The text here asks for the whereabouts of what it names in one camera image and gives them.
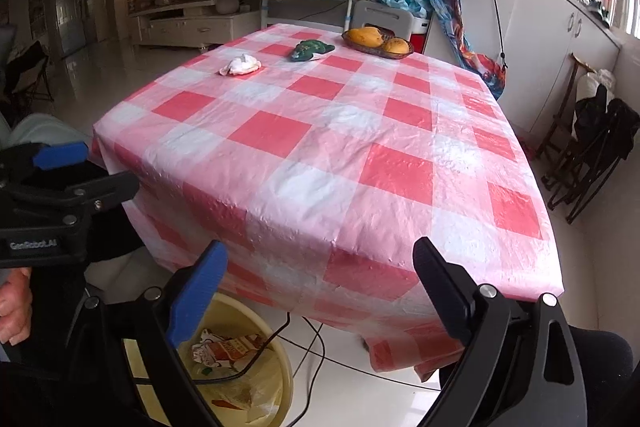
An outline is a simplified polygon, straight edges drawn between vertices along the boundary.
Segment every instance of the blue gripper pad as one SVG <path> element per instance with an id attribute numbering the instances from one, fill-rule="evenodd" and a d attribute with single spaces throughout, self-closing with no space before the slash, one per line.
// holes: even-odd
<path id="1" fill-rule="evenodd" d="M 189 280 L 171 306 L 166 337 L 174 348 L 193 336 L 225 271 L 225 245 L 214 241 L 191 268 Z"/>
<path id="2" fill-rule="evenodd" d="M 33 157 L 33 165 L 43 171 L 59 169 L 82 163 L 89 156 L 89 147 L 84 142 L 65 143 L 44 147 Z"/>

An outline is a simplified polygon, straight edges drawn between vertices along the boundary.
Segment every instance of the kettlebell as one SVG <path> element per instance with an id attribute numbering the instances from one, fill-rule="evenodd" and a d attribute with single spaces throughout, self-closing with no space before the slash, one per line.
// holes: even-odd
<path id="1" fill-rule="evenodd" d="M 220 15 L 231 15 L 240 9 L 240 0 L 217 0 L 216 11 Z"/>

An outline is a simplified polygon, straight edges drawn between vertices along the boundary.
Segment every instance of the colorful towel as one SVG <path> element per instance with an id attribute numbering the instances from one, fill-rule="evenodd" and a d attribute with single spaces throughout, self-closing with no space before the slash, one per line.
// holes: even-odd
<path id="1" fill-rule="evenodd" d="M 460 67 L 477 73 L 487 85 L 495 100 L 504 90 L 506 66 L 501 66 L 486 55 L 474 53 L 465 37 L 460 0 L 429 0 L 440 25 L 453 46 Z"/>

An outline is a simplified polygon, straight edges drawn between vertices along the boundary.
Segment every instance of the drawer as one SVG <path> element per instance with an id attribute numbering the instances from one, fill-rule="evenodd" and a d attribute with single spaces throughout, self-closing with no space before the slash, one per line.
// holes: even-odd
<path id="1" fill-rule="evenodd" d="M 224 44 L 232 40 L 231 19 L 185 19 L 182 27 L 185 46 L 201 47 L 204 44 Z"/>
<path id="2" fill-rule="evenodd" d="M 148 44 L 156 46 L 181 46 L 184 40 L 181 21 L 151 21 L 147 31 Z"/>

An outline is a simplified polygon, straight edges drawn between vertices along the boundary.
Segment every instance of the white tissue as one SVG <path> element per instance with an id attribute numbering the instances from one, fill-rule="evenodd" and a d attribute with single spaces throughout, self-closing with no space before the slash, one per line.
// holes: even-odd
<path id="1" fill-rule="evenodd" d="M 234 58 L 220 70 L 220 74 L 247 74 L 262 67 L 260 60 L 251 55 L 242 54 Z"/>

